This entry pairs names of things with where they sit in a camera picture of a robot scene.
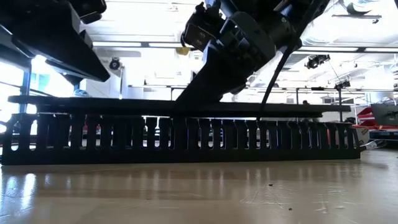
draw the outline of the camera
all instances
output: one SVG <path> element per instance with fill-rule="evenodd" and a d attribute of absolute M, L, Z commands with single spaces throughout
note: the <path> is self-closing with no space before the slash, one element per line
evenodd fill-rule
<path fill-rule="evenodd" d="M 309 56 L 307 64 L 305 64 L 307 69 L 318 68 L 319 65 L 330 60 L 329 55 L 313 55 Z"/>
<path fill-rule="evenodd" d="M 335 84 L 335 90 L 342 90 L 348 87 L 351 87 L 351 83 L 348 80 L 344 80 Z"/>
<path fill-rule="evenodd" d="M 120 68 L 120 60 L 119 58 L 112 58 L 111 63 L 109 63 L 109 68 L 112 70 L 117 70 Z"/>

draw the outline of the black robotic arm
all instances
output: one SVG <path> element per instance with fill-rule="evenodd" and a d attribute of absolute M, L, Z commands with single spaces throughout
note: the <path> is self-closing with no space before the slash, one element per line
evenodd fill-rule
<path fill-rule="evenodd" d="M 210 0 L 206 8 L 203 3 L 198 5 L 182 41 L 203 51 L 205 64 L 177 99 L 177 107 L 192 110 L 220 101 L 225 93 L 240 92 L 248 76 L 274 58 L 277 50 L 285 53 L 287 60 L 301 47 L 299 37 L 304 28 L 328 3 Z M 226 14 L 226 20 L 218 15 L 219 10 Z"/>

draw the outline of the black cable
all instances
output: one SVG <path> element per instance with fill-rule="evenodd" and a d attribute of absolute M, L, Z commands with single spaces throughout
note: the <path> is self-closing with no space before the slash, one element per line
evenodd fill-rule
<path fill-rule="evenodd" d="M 257 117 L 257 120 L 260 120 L 261 117 L 261 111 L 264 108 L 265 104 L 267 103 L 268 97 L 271 93 L 272 87 L 274 87 L 274 84 L 278 78 L 279 73 L 282 71 L 287 59 L 289 58 L 290 54 L 294 51 L 294 48 L 297 45 L 297 42 L 299 42 L 301 35 L 303 34 L 305 28 L 307 25 L 312 21 L 314 15 L 317 13 L 319 8 L 321 8 L 323 1 L 321 0 L 313 0 L 311 5 L 308 7 L 307 11 L 305 12 L 303 19 L 298 26 L 298 29 L 295 33 L 295 35 L 292 37 L 292 40 L 290 41 L 289 45 L 286 48 L 286 51 L 284 52 L 282 58 L 280 59 L 277 68 L 275 69 L 275 73 L 272 76 L 266 93 L 264 94 L 264 97 L 262 99 L 261 105 L 260 105 L 260 110 L 259 110 L 259 116 Z"/>

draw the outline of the red object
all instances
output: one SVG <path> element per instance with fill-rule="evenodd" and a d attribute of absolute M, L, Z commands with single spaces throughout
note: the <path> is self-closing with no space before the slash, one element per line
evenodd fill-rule
<path fill-rule="evenodd" d="M 398 126 L 378 126 L 376 120 L 373 116 L 373 111 L 371 107 L 363 109 L 357 114 L 359 125 L 354 125 L 354 128 L 367 127 L 370 130 L 380 130 L 380 129 L 398 129 Z"/>

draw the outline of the ceiling light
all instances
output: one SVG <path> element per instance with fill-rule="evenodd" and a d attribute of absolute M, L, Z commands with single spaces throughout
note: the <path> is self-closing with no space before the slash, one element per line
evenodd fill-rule
<path fill-rule="evenodd" d="M 171 88 L 175 88 L 175 89 L 184 89 L 186 88 L 186 85 L 180 85 L 180 86 L 171 86 Z"/>
<path fill-rule="evenodd" d="M 312 51 L 312 52 L 355 52 L 359 50 L 357 47 L 311 47 L 303 46 L 298 51 Z"/>
<path fill-rule="evenodd" d="M 149 47 L 182 47 L 180 43 L 149 43 Z"/>
<path fill-rule="evenodd" d="M 96 41 L 93 42 L 94 47 L 141 47 L 139 42 L 106 42 Z"/>
<path fill-rule="evenodd" d="M 149 3 L 149 4 L 156 4 L 156 3 L 160 3 L 160 4 L 170 4 L 170 0 L 151 0 L 148 2 L 144 2 L 142 0 L 106 0 L 106 2 L 114 2 L 114 3 L 118 3 L 118 2 L 126 2 L 126 3 Z M 197 5 L 198 1 L 197 0 L 173 0 L 173 3 L 176 4 L 189 4 L 189 5 Z"/>
<path fill-rule="evenodd" d="M 365 49 L 365 52 L 389 52 L 389 53 L 398 53 L 397 47 L 368 47 Z"/>
<path fill-rule="evenodd" d="M 143 85 L 140 87 L 143 87 L 143 88 L 167 88 L 167 86 L 165 86 L 165 85 Z"/>

